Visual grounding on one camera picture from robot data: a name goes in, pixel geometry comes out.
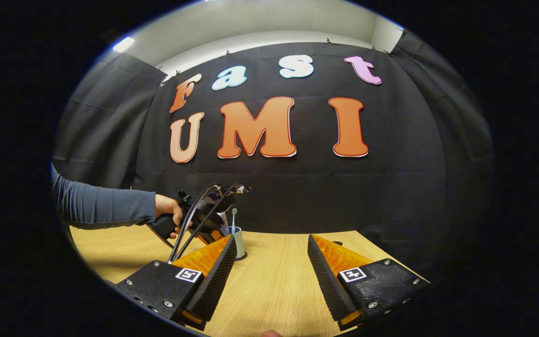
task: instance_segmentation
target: table surface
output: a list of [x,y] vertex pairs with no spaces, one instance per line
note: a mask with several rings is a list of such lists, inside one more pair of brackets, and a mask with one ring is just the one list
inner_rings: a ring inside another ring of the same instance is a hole
[[[147,226],[105,230],[71,227],[71,233],[87,265],[114,284],[152,260],[167,261],[171,252]],[[391,258],[398,262],[357,231],[314,234],[340,241],[343,247],[372,261]],[[212,320],[199,332],[212,337],[259,337],[270,329],[284,337],[344,333],[332,320],[321,294],[306,251],[308,234],[243,231],[242,239],[248,256],[234,263]],[[184,255],[203,246],[194,239]]]

